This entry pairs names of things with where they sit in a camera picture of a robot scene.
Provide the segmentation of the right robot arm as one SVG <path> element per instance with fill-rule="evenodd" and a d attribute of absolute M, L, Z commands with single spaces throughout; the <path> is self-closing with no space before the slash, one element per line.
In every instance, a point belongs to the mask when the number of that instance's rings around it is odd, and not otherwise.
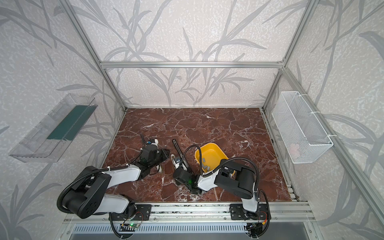
<path fill-rule="evenodd" d="M 232 220 L 258 220 L 260 218 L 259 181 L 260 171 L 255 164 L 248 167 L 236 162 L 242 160 L 250 163 L 249 159 L 234 157 L 222 159 L 220 164 L 205 174 L 195 175 L 187 168 L 186 161 L 171 155 L 175 171 L 173 178 L 178 185 L 184 185 L 195 195 L 207 192 L 213 188 L 221 189 L 239 197 L 241 205 L 232 205 L 230 211 L 234 214 Z"/>

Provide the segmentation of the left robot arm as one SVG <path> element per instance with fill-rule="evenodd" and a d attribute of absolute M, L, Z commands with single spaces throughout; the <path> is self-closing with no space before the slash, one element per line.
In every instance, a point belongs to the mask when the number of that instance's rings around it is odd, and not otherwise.
<path fill-rule="evenodd" d="M 159 148 L 157 139 L 150 139 L 130 164 L 105 169 L 88 166 L 59 194 L 57 208 L 81 219 L 105 213 L 131 218 L 137 211 L 135 201 L 121 195 L 108 194 L 107 190 L 142 180 L 150 174 L 152 168 L 166 161 L 170 155 L 170 150 Z"/>

